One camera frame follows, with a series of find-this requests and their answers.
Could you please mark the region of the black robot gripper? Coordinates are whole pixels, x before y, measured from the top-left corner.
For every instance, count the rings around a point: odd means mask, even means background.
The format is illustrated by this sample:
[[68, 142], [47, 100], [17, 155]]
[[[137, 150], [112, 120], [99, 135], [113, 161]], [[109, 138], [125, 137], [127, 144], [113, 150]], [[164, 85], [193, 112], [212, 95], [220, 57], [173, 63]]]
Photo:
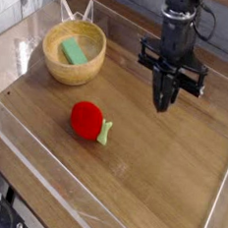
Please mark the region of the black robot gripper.
[[152, 70], [152, 96], [157, 112], [168, 110], [180, 89], [199, 97], [207, 68], [194, 54], [195, 21], [165, 16], [161, 38], [141, 39], [138, 61]]

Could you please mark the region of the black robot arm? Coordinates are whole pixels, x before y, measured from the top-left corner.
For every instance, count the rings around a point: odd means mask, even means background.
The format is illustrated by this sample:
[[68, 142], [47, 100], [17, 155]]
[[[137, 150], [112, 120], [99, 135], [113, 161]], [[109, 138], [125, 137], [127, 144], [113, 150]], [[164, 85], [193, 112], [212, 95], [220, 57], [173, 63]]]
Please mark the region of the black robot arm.
[[199, 33], [201, 10], [215, 19], [203, 1], [165, 0], [161, 9], [161, 38], [141, 39], [138, 62], [152, 70], [152, 96], [157, 112], [167, 111], [169, 104], [176, 101], [180, 89], [195, 97], [203, 93], [208, 69], [195, 56], [195, 41], [198, 37], [210, 40], [216, 27], [214, 21], [214, 28], [208, 36]]

